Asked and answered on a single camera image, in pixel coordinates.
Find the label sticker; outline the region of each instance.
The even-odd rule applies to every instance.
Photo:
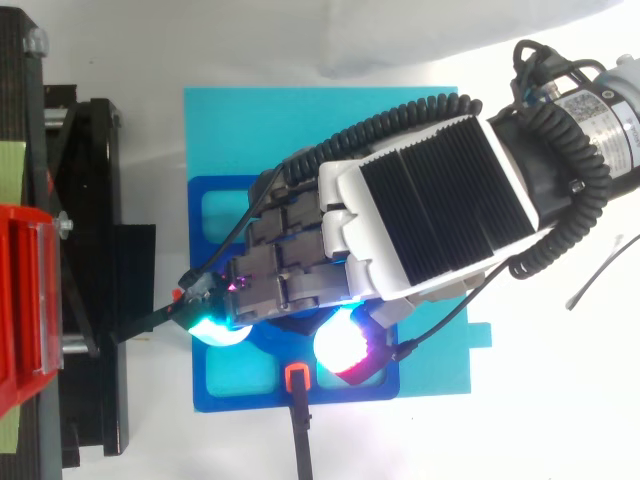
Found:
[[[580,124],[585,134],[589,135],[591,143],[596,146],[598,152],[604,157],[605,163],[611,168],[612,178],[631,171],[633,161],[626,132],[618,117],[598,95],[588,90],[580,90],[561,98],[556,103]],[[631,125],[630,130],[634,128],[635,124],[631,122],[628,124]],[[636,133],[640,133],[640,125],[637,128]]]
[[[611,109],[622,123],[622,129],[631,145],[631,159],[633,168],[640,167],[640,121],[627,102],[617,103]]]

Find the white table surface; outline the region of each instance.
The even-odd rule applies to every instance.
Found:
[[[511,99],[515,41],[332,80],[304,64],[303,46],[299,67],[238,58],[217,68],[208,45],[229,58],[234,45],[201,18],[212,2],[18,4],[49,32],[45,81],[77,83],[81,99],[107,97],[123,112],[122,214],[157,224],[157,307],[188,265],[183,86],[236,84],[244,69],[244,84],[457,85],[484,101],[487,116]],[[228,2],[219,5],[223,14]],[[612,67],[623,53],[640,55],[639,13],[628,2],[530,38]],[[608,207],[557,265],[526,282],[503,274],[474,301],[470,321],[491,322],[493,347],[471,353],[472,394],[314,406],[316,478],[640,478],[640,248],[613,264],[574,312],[564,309],[613,237],[640,231],[638,199]],[[173,325],[128,343],[131,443],[119,458],[82,449],[82,466],[65,480],[296,478],[287,409],[194,413],[190,347]]]

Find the glowing light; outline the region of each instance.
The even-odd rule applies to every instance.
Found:
[[[327,370],[341,373],[367,356],[367,339],[360,327],[351,321],[353,308],[340,308],[316,332],[313,353]]]
[[[230,329],[216,323],[211,317],[204,317],[189,329],[189,333],[212,347],[228,347],[242,342],[251,332],[251,326]]]

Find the coiled black cable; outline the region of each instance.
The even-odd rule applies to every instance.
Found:
[[[363,122],[345,128],[331,138],[284,163],[284,179],[288,185],[297,185],[317,177],[320,165],[334,160],[346,160],[375,142],[403,131],[432,122],[440,122],[460,115],[479,115],[480,100],[468,95],[421,98],[417,102],[402,104]]]
[[[528,250],[512,257],[509,271],[517,279],[529,278],[556,261],[596,225],[607,205],[611,176],[597,148],[578,123],[553,103],[520,110],[522,127],[547,142],[565,161],[584,187],[553,229]]]

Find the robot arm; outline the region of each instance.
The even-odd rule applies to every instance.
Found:
[[[229,242],[181,279],[186,304],[206,310],[215,299],[230,329],[269,321],[311,334],[360,303],[351,319],[368,337],[368,364],[340,375],[357,384],[446,325],[502,269],[525,279],[551,265],[608,200],[640,184],[640,61],[606,71],[523,41],[514,68],[514,103],[488,121],[465,95],[421,99],[264,172]],[[561,77],[576,88],[560,94]],[[250,217],[246,253],[212,282],[206,271]],[[389,344],[389,327],[417,305],[474,287],[436,329]]]

